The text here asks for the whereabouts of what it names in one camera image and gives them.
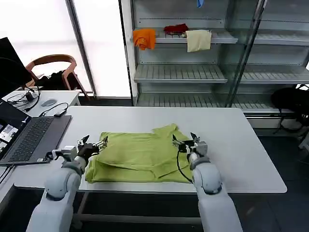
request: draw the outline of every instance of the chair backrest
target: chair backrest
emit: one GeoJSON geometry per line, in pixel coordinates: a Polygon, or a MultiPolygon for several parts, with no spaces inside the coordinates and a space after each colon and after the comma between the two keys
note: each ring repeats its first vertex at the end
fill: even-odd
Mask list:
{"type": "Polygon", "coordinates": [[[64,54],[57,54],[57,55],[48,55],[44,57],[40,57],[35,59],[34,61],[30,62],[26,69],[31,73],[32,79],[37,81],[37,76],[32,72],[34,66],[41,65],[41,64],[48,64],[53,62],[69,62],[69,67],[65,70],[66,73],[72,73],[76,67],[76,61],[73,57],[64,54]]]}

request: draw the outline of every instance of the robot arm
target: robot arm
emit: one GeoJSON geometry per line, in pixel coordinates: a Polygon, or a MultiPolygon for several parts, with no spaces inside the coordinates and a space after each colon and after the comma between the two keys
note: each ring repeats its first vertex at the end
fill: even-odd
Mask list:
{"type": "Polygon", "coordinates": [[[205,232],[242,232],[232,199],[228,196],[216,165],[207,157],[207,144],[191,134],[191,141],[173,143],[186,151],[197,190],[198,209],[205,232]]]}
{"type": "Polygon", "coordinates": [[[41,202],[32,213],[27,232],[69,231],[73,217],[73,201],[88,159],[107,145],[107,137],[99,143],[87,144],[88,137],[79,142],[78,152],[73,146],[51,152],[52,158],[62,156],[65,162],[46,180],[41,202]]]}

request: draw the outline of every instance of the wooden chair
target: wooden chair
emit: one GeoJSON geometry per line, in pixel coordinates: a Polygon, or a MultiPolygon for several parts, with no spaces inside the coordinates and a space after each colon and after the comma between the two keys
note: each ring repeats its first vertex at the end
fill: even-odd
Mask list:
{"type": "Polygon", "coordinates": [[[69,67],[62,73],[62,81],[67,90],[75,90],[75,89],[80,89],[82,93],[85,95],[85,98],[87,100],[90,100],[89,96],[87,95],[85,89],[81,85],[80,81],[77,78],[76,73],[74,72],[74,69],[76,67],[76,61],[73,57],[69,55],[48,55],[44,56],[41,58],[38,58],[31,63],[29,63],[26,66],[26,69],[30,72],[33,81],[37,81],[38,77],[32,72],[32,69],[36,65],[41,65],[41,64],[48,64],[48,63],[53,63],[53,62],[69,62],[70,65],[69,67]],[[75,86],[70,86],[70,80],[74,80],[73,82],[75,83],[75,86]]]}

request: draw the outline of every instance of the laptop keyboard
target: laptop keyboard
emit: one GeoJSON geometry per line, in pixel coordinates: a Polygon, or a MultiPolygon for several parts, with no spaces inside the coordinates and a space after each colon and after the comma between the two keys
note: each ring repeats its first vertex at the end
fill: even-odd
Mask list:
{"type": "Polygon", "coordinates": [[[9,162],[28,161],[53,119],[53,117],[37,118],[29,128],[27,135],[23,138],[18,148],[14,151],[9,162]]]}

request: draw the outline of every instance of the green t-shirt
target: green t-shirt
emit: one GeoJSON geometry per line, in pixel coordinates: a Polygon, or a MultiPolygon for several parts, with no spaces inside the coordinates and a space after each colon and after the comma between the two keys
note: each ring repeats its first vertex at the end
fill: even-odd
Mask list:
{"type": "MultiPolygon", "coordinates": [[[[93,157],[86,171],[86,181],[93,182],[188,182],[177,168],[177,147],[172,143],[174,134],[179,140],[188,140],[176,124],[152,130],[153,133],[103,132],[108,145],[93,157]]],[[[186,176],[191,171],[185,153],[179,155],[180,168],[186,176]]]]}

